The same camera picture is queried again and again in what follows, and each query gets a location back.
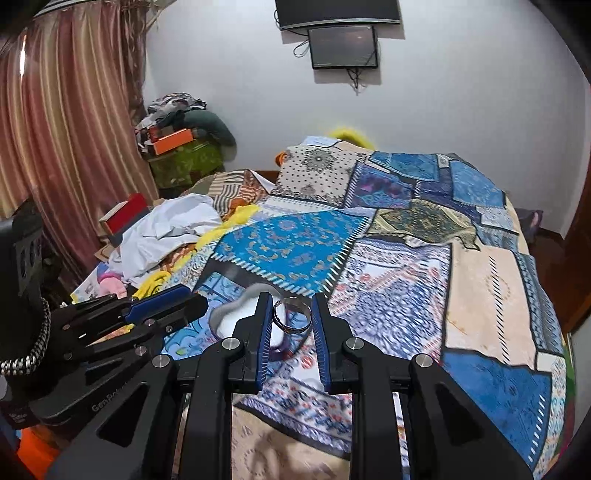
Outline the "yellow cloth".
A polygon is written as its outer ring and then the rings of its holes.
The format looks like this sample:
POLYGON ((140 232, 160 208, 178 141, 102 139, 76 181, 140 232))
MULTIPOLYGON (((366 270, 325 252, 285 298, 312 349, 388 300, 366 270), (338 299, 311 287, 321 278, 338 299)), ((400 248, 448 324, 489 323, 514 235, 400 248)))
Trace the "yellow cloth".
POLYGON ((147 298, 162 289, 162 285, 170 277, 181 270, 181 268, 195 255, 203 253, 206 247, 213 247, 223 235, 239 226, 245 225, 256 212, 259 211, 259 205, 238 205, 228 219, 216 226, 211 231, 206 232, 185 254, 176 259, 171 267, 156 271, 150 274, 140 285, 139 289, 131 296, 132 300, 141 300, 147 298))

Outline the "white crumpled cloth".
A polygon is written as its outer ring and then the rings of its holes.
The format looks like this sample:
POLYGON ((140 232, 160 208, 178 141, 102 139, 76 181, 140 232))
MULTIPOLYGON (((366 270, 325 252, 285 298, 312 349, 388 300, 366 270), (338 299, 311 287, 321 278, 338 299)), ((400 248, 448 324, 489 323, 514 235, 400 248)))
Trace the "white crumpled cloth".
POLYGON ((123 233, 107 265, 124 283, 138 287, 166 256, 195 244, 221 223, 221 215, 207 195, 164 200, 123 233))

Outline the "red book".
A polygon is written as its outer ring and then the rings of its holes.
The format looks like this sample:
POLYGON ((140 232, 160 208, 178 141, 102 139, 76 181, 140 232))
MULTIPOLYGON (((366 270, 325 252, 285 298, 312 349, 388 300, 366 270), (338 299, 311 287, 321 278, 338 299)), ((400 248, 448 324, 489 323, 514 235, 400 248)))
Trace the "red book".
POLYGON ((100 219, 99 224, 110 235, 124 231, 132 220, 141 218, 148 212, 148 204, 141 193, 133 193, 119 202, 100 219))

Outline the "blue patchwork bedspread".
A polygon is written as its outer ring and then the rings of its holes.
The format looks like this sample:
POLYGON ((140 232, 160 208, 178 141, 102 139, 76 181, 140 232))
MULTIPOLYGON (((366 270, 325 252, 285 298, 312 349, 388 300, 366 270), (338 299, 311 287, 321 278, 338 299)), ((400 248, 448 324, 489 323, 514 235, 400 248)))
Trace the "blue patchwork bedspread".
POLYGON ((259 211, 174 273, 218 308, 249 287, 310 299, 384 353, 433 356, 535 478, 566 442, 569 356, 517 213, 454 154, 288 147, 259 211))

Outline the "striped orange cloth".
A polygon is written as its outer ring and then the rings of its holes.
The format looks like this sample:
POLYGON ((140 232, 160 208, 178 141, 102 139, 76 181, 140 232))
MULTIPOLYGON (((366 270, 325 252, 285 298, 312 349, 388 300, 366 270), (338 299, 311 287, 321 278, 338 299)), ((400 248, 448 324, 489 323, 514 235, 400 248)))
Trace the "striped orange cloth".
POLYGON ((238 207, 262 200, 273 187, 252 170, 237 170, 215 174, 207 195, 221 219, 228 220, 238 207))

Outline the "green patterned storage box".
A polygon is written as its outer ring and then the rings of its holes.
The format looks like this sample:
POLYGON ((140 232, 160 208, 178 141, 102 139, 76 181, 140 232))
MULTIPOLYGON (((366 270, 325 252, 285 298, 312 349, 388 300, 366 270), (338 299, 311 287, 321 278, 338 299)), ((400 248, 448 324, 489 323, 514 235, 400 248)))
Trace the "green patterned storage box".
POLYGON ((148 160, 159 189, 192 186, 197 180, 223 170, 221 146, 194 140, 148 160))

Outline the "orange box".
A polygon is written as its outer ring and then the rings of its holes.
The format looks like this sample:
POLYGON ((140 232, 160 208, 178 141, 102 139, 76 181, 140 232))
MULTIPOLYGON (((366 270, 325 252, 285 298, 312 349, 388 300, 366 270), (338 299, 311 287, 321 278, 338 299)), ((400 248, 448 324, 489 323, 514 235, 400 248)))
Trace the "orange box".
POLYGON ((153 143, 154 154, 156 156, 162 155, 192 141, 193 135, 190 129, 178 130, 155 141, 153 143))

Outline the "striped pink curtain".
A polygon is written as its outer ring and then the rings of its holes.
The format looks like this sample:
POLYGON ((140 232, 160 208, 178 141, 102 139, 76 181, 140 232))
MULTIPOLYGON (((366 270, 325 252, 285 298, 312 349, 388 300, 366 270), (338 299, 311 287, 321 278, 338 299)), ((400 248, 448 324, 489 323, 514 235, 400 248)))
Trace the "striped pink curtain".
POLYGON ((1 48, 1 214, 32 199, 70 274, 94 266, 100 217, 157 188, 138 151, 145 1, 86 1, 34 18, 1 48))

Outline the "dark clothes pile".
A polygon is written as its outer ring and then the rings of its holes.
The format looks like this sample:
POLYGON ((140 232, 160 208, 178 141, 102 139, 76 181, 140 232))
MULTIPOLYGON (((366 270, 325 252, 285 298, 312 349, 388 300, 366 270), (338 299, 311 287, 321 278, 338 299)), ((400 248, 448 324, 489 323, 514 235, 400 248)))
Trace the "dark clothes pile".
POLYGON ((146 115, 135 126, 141 154, 156 155, 155 143, 181 130, 197 139, 212 139, 223 147, 235 147, 235 136, 217 114, 207 110, 205 101, 189 93, 169 93, 152 101, 146 115))

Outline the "yellow object behind bed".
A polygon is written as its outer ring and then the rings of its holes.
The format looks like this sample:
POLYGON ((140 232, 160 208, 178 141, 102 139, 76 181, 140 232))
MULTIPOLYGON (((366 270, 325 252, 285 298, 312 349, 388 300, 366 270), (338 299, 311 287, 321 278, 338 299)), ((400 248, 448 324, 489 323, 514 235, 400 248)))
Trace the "yellow object behind bed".
POLYGON ((345 141, 356 145, 356 147, 365 148, 367 150, 375 150, 376 147, 368 138, 363 136, 362 133, 352 128, 338 128, 329 132, 329 137, 337 138, 341 141, 345 141))

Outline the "brown wooden door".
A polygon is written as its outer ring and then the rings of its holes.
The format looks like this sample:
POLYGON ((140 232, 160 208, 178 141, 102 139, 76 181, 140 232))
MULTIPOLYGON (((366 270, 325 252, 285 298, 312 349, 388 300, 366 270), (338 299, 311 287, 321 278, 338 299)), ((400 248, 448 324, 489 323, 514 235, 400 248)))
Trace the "brown wooden door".
POLYGON ((541 228, 532 253, 562 331, 576 330, 590 314, 590 169, 566 237, 541 228))

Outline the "small wall monitor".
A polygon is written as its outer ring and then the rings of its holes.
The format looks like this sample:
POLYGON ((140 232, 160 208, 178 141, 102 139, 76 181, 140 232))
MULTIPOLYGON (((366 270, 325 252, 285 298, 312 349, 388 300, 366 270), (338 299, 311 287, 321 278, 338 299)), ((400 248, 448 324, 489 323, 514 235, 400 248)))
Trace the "small wall monitor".
POLYGON ((342 25, 308 30, 311 67, 329 69, 377 69, 378 43, 372 25, 342 25))

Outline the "black wall television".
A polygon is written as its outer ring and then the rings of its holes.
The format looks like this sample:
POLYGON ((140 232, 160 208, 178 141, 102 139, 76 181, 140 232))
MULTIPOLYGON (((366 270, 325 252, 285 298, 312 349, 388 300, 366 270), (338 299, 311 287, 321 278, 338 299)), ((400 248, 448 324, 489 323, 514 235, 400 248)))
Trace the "black wall television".
POLYGON ((335 23, 399 24, 397 0, 276 0, 281 29, 335 23))

